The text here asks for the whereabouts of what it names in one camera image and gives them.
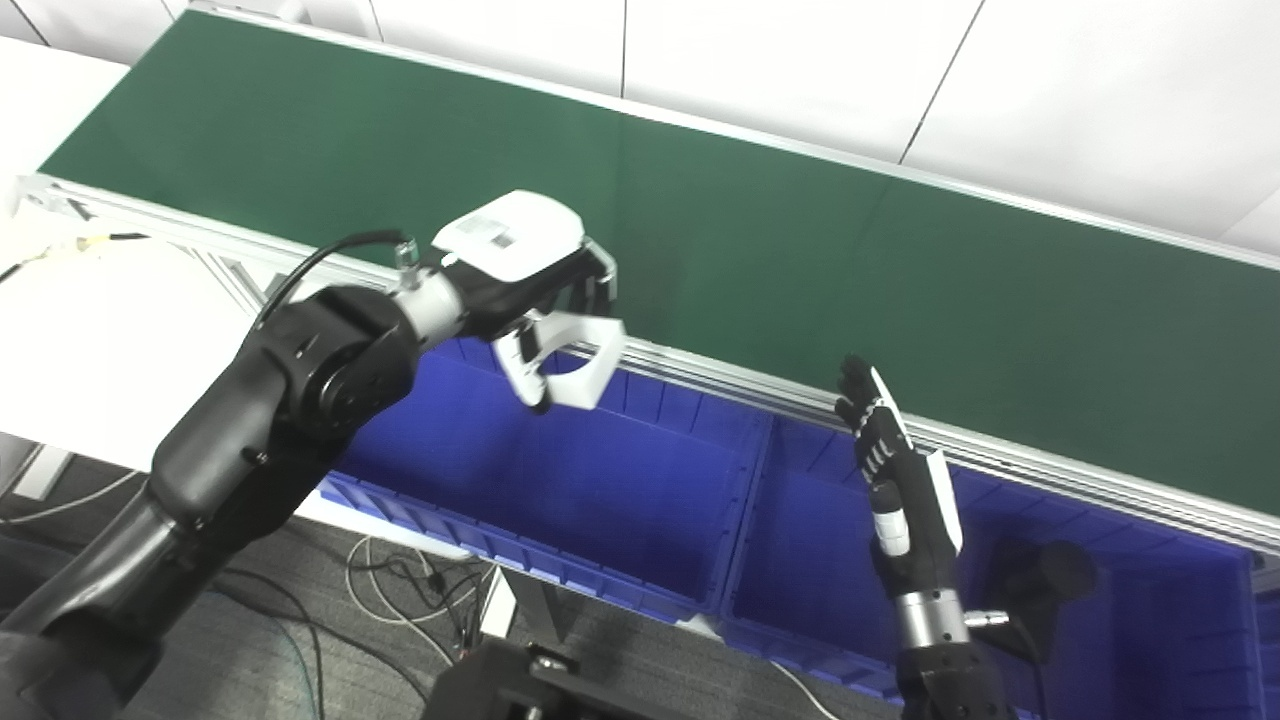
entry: blue bin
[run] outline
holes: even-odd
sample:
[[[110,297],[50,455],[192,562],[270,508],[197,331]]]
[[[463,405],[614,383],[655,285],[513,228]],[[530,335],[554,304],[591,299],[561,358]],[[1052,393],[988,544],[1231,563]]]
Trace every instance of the blue bin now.
[[[1258,639],[1266,717],[1280,720],[1280,589],[1258,596]]]
[[[553,365],[572,364],[556,357]],[[664,621],[714,612],[769,418],[617,373],[594,413],[536,416],[488,345],[424,356],[323,495]]]
[[[886,698],[897,621],[872,570],[852,438],[778,420],[724,596],[731,646]],[[978,607],[996,542],[1066,539],[1098,565],[1064,607],[1044,669],[1061,720],[1262,720],[1248,551],[952,468],[965,528],[960,592]],[[1030,667],[998,651],[1011,700],[1036,708]],[[1268,688],[1275,687],[1271,680]]]

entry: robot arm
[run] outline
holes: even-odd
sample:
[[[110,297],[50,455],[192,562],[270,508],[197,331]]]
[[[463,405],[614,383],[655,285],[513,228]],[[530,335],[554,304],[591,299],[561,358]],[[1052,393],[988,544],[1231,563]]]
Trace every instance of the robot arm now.
[[[329,287],[264,307],[161,441],[138,496],[0,624],[0,716],[113,717],[214,575],[284,524],[355,433],[410,392],[424,351],[465,336],[515,342],[503,366],[527,405],[545,410],[557,389],[594,405],[621,354],[621,323],[536,311],[564,290],[579,309],[607,310],[613,297],[612,260],[571,210],[529,192],[503,196],[442,231],[433,245],[447,255],[430,268],[394,231],[339,246],[370,242],[397,245],[401,286]],[[538,331],[552,320],[556,333]],[[590,373],[541,377],[553,343],[584,338],[602,347]]]
[[[942,451],[915,447],[883,379],[864,360],[845,360],[840,391],[836,413],[854,432],[855,461],[869,486],[873,561],[897,607],[902,717],[1016,717],[996,666],[970,639],[956,594],[964,538]]]

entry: white table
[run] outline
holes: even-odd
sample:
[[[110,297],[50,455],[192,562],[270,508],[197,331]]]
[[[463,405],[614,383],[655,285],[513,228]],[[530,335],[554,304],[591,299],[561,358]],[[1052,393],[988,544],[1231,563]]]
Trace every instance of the white table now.
[[[0,76],[4,269],[51,241],[88,234],[83,223],[19,204],[15,178],[35,172],[128,68],[4,37],[0,68],[22,69]],[[198,261],[160,241],[31,263],[0,283],[0,433],[148,470],[156,445],[232,359],[250,319]],[[298,515],[467,555],[319,493]]]

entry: white cable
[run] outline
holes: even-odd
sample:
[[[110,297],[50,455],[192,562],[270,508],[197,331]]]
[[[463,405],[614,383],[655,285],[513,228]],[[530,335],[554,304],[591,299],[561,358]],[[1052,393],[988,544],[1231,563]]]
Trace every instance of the white cable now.
[[[840,717],[836,717],[835,712],[827,710],[827,706],[824,706],[822,702],[818,701],[818,697],[814,696],[813,692],[808,687],[805,687],[804,683],[800,682],[800,678],[796,678],[795,673],[787,670],[786,667],[778,665],[777,662],[773,662],[772,665],[777,667],[778,671],[781,671],[783,675],[790,678],[791,682],[795,683],[796,687],[804,692],[805,697],[809,698],[809,702],[812,702],[813,706],[818,708],[818,712],[822,712],[824,716],[827,716],[827,720],[840,720]]]
[[[356,542],[356,547],[358,547],[360,544],[365,546],[365,564],[366,565],[371,565],[374,562],[374,553],[372,553],[372,550],[371,550],[372,546],[369,544],[369,542],[372,541],[372,539],[374,539],[372,537],[365,536],[364,539]],[[378,593],[378,600],[383,601],[383,605],[387,606],[387,610],[390,610],[393,614],[396,614],[396,616],[399,618],[411,630],[413,630],[415,633],[417,633],[419,637],[421,637],[424,641],[426,641],[426,643],[429,646],[434,647],[435,651],[440,653],[440,657],[444,659],[444,664],[445,665],[453,665],[453,656],[451,656],[449,652],[447,650],[444,650],[444,646],[442,646],[439,641],[436,641],[435,638],[433,638],[422,628],[419,628],[417,624],[412,623],[403,612],[399,611],[399,607],[396,607],[394,605],[392,605],[392,601],[387,600],[387,596],[383,593],[383,587],[380,584],[378,584],[378,573],[370,573],[369,574],[369,579],[374,584],[374,592]]]
[[[61,505],[55,505],[54,507],[47,507],[45,510],[41,510],[40,512],[32,512],[31,515],[20,515],[18,518],[0,518],[0,525],[18,525],[18,524],[22,524],[22,523],[29,523],[32,520],[40,520],[41,518],[49,518],[50,515],[56,515],[58,512],[61,512],[63,510],[70,510],[72,507],[79,507],[81,505],[84,505],[87,502],[93,502],[95,500],[102,497],[104,495],[111,492],[113,489],[115,489],[115,488],[123,486],[124,483],[132,480],[133,477],[137,475],[137,474],[138,474],[138,471],[134,470],[134,471],[124,475],[123,478],[113,482],[111,484],[109,484],[109,486],[106,486],[106,487],[104,487],[101,489],[97,489],[95,492],[91,492],[91,493],[86,495],[84,497],[81,497],[78,500],[73,500],[70,502],[64,502]]]
[[[407,625],[407,624],[412,624],[412,623],[426,623],[428,620],[434,620],[434,619],[439,618],[440,615],[444,615],[449,610],[457,607],[458,605],[462,603],[462,601],[465,601],[466,598],[471,597],[476,592],[476,588],[472,584],[471,588],[467,592],[460,594],[453,601],[449,601],[448,598],[444,598],[444,601],[448,602],[447,607],[442,607],[439,610],[435,610],[433,612],[428,612],[426,615],[420,615],[417,618],[404,618],[404,619],[401,619],[401,618],[388,618],[385,615],[381,615],[381,614],[374,611],[371,607],[369,607],[367,605],[365,605],[364,601],[360,600],[360,596],[356,594],[356,587],[355,587],[355,584],[352,582],[352,577],[351,577],[351,568],[352,568],[352,564],[356,560],[356,552],[358,552],[362,546],[366,546],[367,541],[370,541],[370,539],[371,539],[371,536],[365,537],[364,539],[361,539],[360,542],[357,542],[355,546],[352,546],[351,552],[347,553],[347,568],[344,570],[346,580],[347,580],[347,594],[351,596],[351,600],[356,603],[356,607],[358,607],[370,620],[374,620],[376,623],[383,623],[385,625]],[[421,557],[421,560],[422,560],[422,570],[426,571],[426,573],[430,573],[431,568],[430,568],[430,565],[428,565],[426,557]],[[492,571],[493,571],[492,566],[488,570],[485,570],[485,574],[480,577],[480,580],[481,580],[480,584],[484,584],[484,579],[486,577],[489,577],[489,573],[492,573]]]

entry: floor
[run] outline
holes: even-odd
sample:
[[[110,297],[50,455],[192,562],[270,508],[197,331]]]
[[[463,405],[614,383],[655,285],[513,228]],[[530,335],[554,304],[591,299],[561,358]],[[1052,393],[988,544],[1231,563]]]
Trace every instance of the floor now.
[[[82,497],[122,474],[116,468],[77,459],[49,502],[5,497],[0,500],[0,516],[22,516]],[[0,533],[46,546],[83,544],[141,482],[138,478],[91,503],[33,523],[0,525]],[[314,618],[384,653],[424,688],[430,688],[444,669],[439,652],[403,625],[366,618],[347,593],[344,562],[358,539],[343,530],[293,520],[242,552],[232,568],[274,579],[294,593]],[[378,542],[371,556],[376,562],[396,551],[394,546]],[[356,561],[364,561],[362,552]],[[466,568],[444,565],[440,564],[442,574],[451,583],[468,573]],[[371,607],[383,607],[369,575],[355,573],[357,593]],[[412,610],[416,596],[407,580],[394,577],[392,570],[378,571],[378,577],[392,602],[406,612],[416,612]],[[223,574],[218,585],[251,603],[296,614],[280,594],[252,578]],[[472,600],[474,596],[460,602],[458,609],[468,612]],[[822,717],[787,678],[763,660],[593,598],[562,593],[562,600],[572,625],[564,642],[553,650],[579,660],[581,674],[589,679],[704,720]],[[454,630],[447,615],[422,623],[422,628],[452,652]],[[531,639],[518,619],[512,639]],[[332,637],[320,634],[320,642],[328,719],[422,717],[421,700],[387,665]],[[278,623],[225,594],[209,592],[173,630],[164,661],[123,717],[316,717],[310,701],[315,693],[311,643],[301,625]],[[805,676],[804,682],[841,720],[897,717],[899,708],[888,703],[815,678]]]

